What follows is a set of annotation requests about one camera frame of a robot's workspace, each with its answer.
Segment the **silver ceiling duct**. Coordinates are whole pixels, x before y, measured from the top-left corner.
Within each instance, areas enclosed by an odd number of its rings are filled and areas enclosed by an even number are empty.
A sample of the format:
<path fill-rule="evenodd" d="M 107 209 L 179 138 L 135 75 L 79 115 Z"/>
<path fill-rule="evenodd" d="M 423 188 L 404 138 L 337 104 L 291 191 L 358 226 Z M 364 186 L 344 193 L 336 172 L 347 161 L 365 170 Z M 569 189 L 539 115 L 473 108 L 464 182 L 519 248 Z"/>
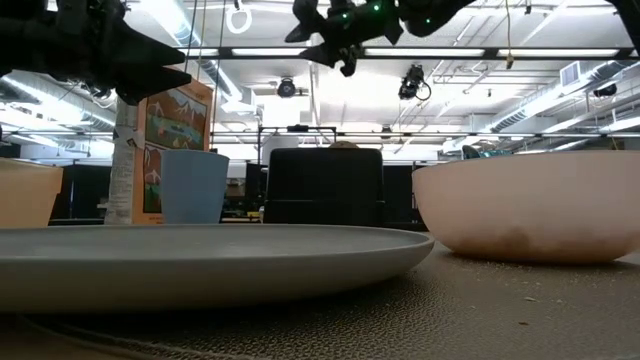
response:
<path fill-rule="evenodd" d="M 612 83 L 620 74 L 640 65 L 640 61 L 609 60 L 602 63 L 581 62 L 580 80 L 568 87 L 562 87 L 559 79 L 534 94 L 525 97 L 515 107 L 496 115 L 482 132 L 499 133 L 504 129 L 535 117 L 561 103 L 573 95 L 588 93 Z"/>

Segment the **black overhead gantry bar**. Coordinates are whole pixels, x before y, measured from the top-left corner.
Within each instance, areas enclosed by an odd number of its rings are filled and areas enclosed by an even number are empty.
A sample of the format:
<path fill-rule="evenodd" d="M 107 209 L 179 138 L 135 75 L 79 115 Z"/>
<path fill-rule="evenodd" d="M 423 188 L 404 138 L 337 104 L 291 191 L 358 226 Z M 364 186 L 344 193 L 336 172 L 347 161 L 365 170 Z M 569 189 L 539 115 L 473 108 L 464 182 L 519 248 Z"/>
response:
<path fill-rule="evenodd" d="M 300 58 L 307 47 L 177 47 L 189 59 L 289 59 Z M 516 61 L 561 60 L 631 60 L 640 61 L 633 47 L 618 48 L 531 48 L 514 47 L 363 47 L 361 59 L 403 60 L 506 60 L 511 54 Z"/>

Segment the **grey round plate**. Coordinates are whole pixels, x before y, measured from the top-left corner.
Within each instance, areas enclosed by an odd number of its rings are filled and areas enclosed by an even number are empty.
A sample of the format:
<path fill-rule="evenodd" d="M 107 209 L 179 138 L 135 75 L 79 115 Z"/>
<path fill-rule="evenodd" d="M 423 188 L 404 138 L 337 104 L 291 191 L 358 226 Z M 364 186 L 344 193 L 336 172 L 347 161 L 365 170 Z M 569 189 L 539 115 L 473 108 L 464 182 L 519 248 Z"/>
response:
<path fill-rule="evenodd" d="M 329 225 L 0 229 L 0 313 L 220 308 L 331 295 L 416 267 L 433 239 Z"/>

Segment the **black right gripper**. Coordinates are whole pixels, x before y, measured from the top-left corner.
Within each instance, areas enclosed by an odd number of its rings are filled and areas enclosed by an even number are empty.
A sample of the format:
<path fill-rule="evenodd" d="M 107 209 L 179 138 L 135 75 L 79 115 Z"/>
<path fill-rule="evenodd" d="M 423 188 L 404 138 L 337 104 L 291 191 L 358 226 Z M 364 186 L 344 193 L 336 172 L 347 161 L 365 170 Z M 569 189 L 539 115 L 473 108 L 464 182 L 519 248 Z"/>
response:
<path fill-rule="evenodd" d="M 331 68 L 342 62 L 340 72 L 345 77 L 355 73 L 364 42 L 384 37 L 395 45 L 404 32 L 394 0 L 365 0 L 360 5 L 352 0 L 331 0 L 326 19 L 317 7 L 318 0 L 294 0 L 292 13 L 299 23 L 285 42 L 307 41 L 322 28 L 324 43 L 305 49 L 299 56 Z"/>

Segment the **orange cereal box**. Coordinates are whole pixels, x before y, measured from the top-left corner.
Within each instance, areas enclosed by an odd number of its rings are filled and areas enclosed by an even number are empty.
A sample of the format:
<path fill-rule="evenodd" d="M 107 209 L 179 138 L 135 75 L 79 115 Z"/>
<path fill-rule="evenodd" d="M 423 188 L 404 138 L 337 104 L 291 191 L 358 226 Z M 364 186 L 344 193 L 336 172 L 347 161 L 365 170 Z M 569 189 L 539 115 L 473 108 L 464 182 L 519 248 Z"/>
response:
<path fill-rule="evenodd" d="M 161 224 L 162 155 L 167 149 L 207 151 L 215 92 L 191 83 L 137 105 L 119 99 L 106 208 L 107 225 Z"/>

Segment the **white ceiling air vent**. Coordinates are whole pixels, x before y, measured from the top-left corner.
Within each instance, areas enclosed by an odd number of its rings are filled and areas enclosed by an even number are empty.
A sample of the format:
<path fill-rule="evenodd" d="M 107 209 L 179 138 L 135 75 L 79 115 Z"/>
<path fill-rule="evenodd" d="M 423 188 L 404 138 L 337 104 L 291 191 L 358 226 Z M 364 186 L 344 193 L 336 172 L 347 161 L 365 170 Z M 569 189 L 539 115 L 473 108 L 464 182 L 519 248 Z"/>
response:
<path fill-rule="evenodd" d="M 562 87 L 568 87 L 577 83 L 581 77 L 581 62 L 574 61 L 559 71 Z"/>

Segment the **light blue cup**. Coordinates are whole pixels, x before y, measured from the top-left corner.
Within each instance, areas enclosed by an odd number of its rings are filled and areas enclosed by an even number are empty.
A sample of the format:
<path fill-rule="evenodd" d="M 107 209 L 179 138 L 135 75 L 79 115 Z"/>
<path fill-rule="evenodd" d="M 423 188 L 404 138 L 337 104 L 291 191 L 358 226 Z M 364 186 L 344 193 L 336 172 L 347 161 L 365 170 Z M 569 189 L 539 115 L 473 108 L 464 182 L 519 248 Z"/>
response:
<path fill-rule="evenodd" d="M 218 224 L 230 159 L 198 150 L 165 150 L 161 208 L 166 224 Z"/>

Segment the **teal transparent tumbler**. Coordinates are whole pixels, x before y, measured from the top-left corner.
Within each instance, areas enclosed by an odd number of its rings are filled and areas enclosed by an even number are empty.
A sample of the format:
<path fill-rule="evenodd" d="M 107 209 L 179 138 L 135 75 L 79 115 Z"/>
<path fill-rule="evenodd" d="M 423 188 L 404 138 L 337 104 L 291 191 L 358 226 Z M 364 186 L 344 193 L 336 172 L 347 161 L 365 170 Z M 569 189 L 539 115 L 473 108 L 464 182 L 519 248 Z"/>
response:
<path fill-rule="evenodd" d="M 512 152 L 509 150 L 479 151 L 470 145 L 463 145 L 461 151 L 464 160 L 512 155 Z"/>

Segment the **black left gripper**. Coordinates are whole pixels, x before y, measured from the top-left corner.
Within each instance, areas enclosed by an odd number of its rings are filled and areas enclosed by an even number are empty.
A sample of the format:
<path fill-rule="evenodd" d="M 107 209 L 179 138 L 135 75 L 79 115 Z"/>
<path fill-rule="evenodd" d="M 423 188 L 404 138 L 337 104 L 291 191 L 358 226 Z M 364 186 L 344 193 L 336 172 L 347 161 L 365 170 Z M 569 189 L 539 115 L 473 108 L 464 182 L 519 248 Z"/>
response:
<path fill-rule="evenodd" d="M 191 82 L 190 74 L 163 67 L 176 63 L 174 48 L 126 24 L 126 0 L 55 2 L 63 58 L 54 79 L 82 83 L 97 96 L 115 91 L 128 105 Z M 139 67 L 147 65 L 160 67 Z"/>

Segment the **orange translucent tray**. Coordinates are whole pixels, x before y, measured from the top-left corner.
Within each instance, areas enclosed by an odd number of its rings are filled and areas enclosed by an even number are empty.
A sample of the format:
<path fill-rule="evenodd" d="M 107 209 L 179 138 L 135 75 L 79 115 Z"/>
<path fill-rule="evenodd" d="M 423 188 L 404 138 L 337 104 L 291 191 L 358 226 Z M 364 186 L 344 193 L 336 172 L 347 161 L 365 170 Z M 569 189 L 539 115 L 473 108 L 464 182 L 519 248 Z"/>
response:
<path fill-rule="evenodd" d="M 63 169 L 0 158 L 0 229 L 47 227 Z"/>

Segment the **black two-slot toaster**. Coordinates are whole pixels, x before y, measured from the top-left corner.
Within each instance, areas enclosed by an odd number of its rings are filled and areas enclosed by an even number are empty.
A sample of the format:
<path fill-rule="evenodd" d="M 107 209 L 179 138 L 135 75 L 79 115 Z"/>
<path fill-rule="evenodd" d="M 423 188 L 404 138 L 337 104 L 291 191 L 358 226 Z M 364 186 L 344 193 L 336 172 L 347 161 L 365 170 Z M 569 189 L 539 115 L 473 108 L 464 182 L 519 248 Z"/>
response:
<path fill-rule="evenodd" d="M 282 148 L 271 152 L 265 222 L 380 227 L 384 217 L 380 151 Z"/>

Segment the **pink bowl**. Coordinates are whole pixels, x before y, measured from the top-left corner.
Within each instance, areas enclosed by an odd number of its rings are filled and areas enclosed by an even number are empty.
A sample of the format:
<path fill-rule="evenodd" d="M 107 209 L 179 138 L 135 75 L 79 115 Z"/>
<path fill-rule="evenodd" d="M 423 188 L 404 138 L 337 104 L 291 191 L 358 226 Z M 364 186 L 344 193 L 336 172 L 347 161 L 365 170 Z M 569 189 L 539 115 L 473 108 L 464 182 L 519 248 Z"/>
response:
<path fill-rule="evenodd" d="M 417 207 L 454 253 L 587 264 L 640 250 L 640 151 L 497 156 L 412 174 Z"/>

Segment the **grey round placemat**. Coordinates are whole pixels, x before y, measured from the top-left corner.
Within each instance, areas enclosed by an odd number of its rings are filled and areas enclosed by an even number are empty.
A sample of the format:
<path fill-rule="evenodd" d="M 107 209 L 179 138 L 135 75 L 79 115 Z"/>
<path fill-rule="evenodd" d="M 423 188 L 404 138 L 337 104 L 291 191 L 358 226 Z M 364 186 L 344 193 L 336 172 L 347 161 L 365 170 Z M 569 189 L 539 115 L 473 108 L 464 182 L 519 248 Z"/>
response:
<path fill-rule="evenodd" d="M 0 360 L 640 360 L 640 253 L 601 266 L 473 261 L 312 300 L 0 316 Z"/>

